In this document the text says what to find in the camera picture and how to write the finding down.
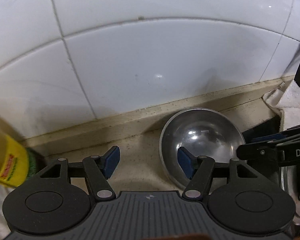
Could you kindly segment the green yellow oyster sauce bottle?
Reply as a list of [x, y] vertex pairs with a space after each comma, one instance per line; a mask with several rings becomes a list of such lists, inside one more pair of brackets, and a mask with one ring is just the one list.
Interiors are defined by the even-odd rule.
[[0, 117], [0, 185], [16, 188], [46, 167], [45, 158], [21, 141], [21, 135]]

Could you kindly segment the steel bowl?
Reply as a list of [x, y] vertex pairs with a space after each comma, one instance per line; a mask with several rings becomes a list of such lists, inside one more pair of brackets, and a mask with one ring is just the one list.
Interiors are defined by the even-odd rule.
[[185, 189], [189, 179], [177, 161], [180, 147], [196, 157], [207, 155], [217, 163], [228, 163], [243, 144], [242, 133], [225, 115], [208, 108], [192, 108], [179, 111], [166, 122], [159, 139], [159, 155], [166, 176]]

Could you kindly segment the steel pot lid black knob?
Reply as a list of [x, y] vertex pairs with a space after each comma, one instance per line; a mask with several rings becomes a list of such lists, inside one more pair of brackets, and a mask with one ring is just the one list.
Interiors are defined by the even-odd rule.
[[286, 166], [280, 168], [279, 185], [283, 191], [288, 193], [295, 202], [296, 212], [293, 223], [300, 226], [300, 198], [297, 190], [296, 166]]

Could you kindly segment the black stove top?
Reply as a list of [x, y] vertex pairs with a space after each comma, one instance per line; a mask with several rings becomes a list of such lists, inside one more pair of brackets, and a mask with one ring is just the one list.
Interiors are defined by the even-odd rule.
[[246, 143], [251, 143], [253, 139], [279, 133], [281, 118], [279, 115], [264, 121], [242, 133]]

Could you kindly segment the white dish towel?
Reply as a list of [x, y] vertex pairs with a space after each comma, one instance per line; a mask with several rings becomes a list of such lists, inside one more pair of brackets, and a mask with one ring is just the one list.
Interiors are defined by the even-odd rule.
[[283, 82], [262, 96], [264, 103], [280, 116], [280, 131], [300, 125], [300, 87], [294, 80]]

